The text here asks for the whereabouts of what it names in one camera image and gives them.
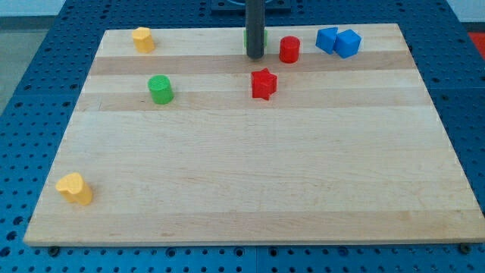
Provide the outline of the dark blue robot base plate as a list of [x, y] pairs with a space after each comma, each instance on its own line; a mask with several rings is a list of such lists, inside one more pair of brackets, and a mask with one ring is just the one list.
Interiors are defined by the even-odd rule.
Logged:
[[[229, 12], [242, 12], [246, 10], [246, 0], [209, 0], [212, 14], [226, 14]], [[292, 7], [291, 0], [265, 0], [266, 11], [290, 12]]]

